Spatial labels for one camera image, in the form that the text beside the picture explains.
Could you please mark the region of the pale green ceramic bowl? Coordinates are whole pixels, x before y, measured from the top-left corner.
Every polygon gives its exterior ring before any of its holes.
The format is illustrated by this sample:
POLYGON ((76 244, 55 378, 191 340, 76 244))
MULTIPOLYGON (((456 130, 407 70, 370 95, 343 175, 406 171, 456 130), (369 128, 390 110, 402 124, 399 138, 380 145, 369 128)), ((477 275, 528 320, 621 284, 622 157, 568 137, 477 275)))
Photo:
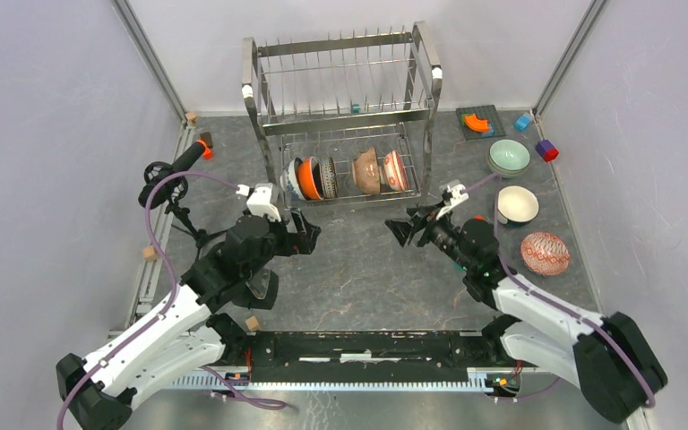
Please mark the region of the pale green ceramic bowl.
POLYGON ((529 170, 530 164, 519 169, 506 169, 496 164, 491 158, 486 159, 486 163, 493 173, 499 173, 502 178, 514 178, 523 175, 529 170))

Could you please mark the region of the blue zigzag patterned bowl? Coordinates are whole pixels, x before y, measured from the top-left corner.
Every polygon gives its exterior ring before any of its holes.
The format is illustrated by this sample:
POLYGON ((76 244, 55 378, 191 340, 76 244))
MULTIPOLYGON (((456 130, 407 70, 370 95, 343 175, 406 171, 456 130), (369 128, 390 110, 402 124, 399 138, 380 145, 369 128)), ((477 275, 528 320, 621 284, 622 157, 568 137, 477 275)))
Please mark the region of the blue zigzag patterned bowl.
POLYGON ((552 233, 536 231, 523 238, 520 254, 524 264, 542 276, 563 274, 571 262, 571 253, 565 242, 552 233))

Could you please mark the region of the steel two-tier dish rack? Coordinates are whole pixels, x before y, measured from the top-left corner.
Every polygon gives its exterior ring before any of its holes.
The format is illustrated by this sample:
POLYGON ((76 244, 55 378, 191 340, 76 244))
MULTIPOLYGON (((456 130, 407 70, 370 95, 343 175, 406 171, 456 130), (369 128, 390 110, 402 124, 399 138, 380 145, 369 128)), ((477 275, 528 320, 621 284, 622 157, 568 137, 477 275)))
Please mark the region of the steel two-tier dish rack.
POLYGON ((267 177, 288 207, 316 205, 291 198, 281 185, 283 168, 296 157, 333 158, 335 204, 418 199, 428 190, 443 67, 425 21, 323 39, 246 38, 241 53, 246 111, 267 177), (352 162, 370 147, 378 159, 399 153, 407 191, 381 182, 380 194, 366 195, 355 186, 352 162))

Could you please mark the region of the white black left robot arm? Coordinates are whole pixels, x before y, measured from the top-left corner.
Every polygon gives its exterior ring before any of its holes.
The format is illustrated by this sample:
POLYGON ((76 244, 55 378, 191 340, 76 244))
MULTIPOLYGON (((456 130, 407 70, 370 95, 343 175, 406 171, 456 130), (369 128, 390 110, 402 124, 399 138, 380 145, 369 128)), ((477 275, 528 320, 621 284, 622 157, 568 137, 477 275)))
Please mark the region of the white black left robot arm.
POLYGON ((322 232, 300 211, 291 215, 294 232, 283 219, 246 213, 141 320, 86 357, 63 357, 56 364, 63 399, 57 428, 71 413, 83 429, 119 429, 180 376, 218 361, 238 363, 245 331, 222 307, 273 308, 279 277, 267 263, 311 254, 322 232))

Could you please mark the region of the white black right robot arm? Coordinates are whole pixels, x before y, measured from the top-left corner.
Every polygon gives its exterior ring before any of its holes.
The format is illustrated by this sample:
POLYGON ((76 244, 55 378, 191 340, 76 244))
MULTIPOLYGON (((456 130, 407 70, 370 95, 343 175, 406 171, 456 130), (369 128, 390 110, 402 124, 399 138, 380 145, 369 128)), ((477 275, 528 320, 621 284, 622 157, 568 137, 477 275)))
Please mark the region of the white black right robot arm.
POLYGON ((468 219, 457 227, 440 203, 407 214, 384 222, 399 245, 437 248, 465 271, 469 295, 502 314, 481 342, 488 363, 537 366, 579 389, 613 423, 655 406, 668 377, 630 316, 587 311, 536 286, 504 261, 493 222, 468 219))

